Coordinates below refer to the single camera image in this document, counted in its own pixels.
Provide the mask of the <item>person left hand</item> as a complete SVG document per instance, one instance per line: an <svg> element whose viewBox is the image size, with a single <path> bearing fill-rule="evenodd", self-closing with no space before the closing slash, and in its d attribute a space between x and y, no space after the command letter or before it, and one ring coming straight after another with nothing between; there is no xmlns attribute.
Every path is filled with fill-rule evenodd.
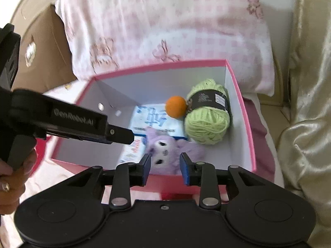
<svg viewBox="0 0 331 248"><path fill-rule="evenodd" d="M31 150L22 166L13 170L1 160L1 215L12 214L20 204L20 197L25 192L25 183L30 177L38 155L35 148Z"/></svg>

